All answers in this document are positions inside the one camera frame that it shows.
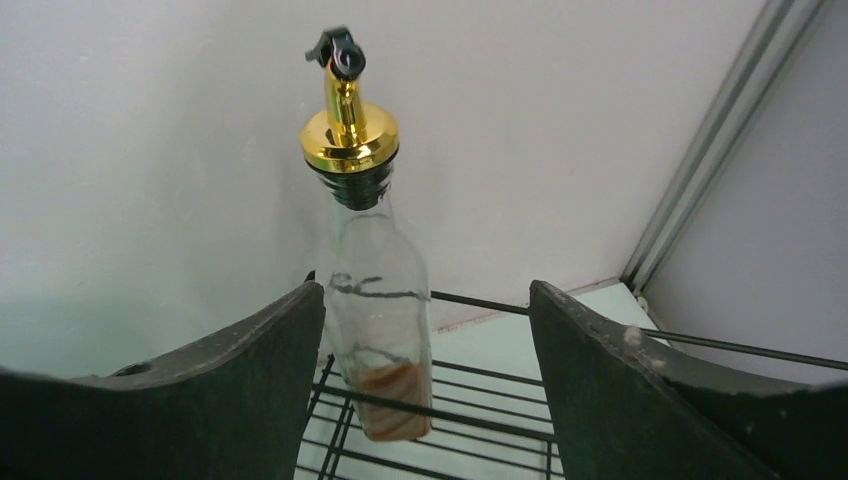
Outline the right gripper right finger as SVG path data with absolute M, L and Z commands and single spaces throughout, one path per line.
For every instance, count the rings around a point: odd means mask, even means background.
M 528 315 L 569 479 L 843 479 L 847 386 L 690 356 L 544 281 Z

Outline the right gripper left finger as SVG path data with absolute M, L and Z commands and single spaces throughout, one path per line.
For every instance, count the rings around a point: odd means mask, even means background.
M 307 423 L 323 289 L 105 376 L 1 373 L 5 479 L 290 479 Z

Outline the glass oil bottle gold spout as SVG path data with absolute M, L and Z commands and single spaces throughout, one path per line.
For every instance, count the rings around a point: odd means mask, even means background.
M 305 58 L 324 73 L 325 106 L 299 141 L 329 196 L 325 332 L 366 437 L 417 440 L 432 428 L 431 296 L 390 200 L 399 127 L 362 98 L 366 55 L 348 28 L 324 30 Z

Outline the right aluminium frame post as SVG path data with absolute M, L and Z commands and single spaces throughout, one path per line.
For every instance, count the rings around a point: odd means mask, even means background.
M 761 8 L 620 280 L 642 295 L 730 163 L 802 43 L 833 3 L 767 1 Z

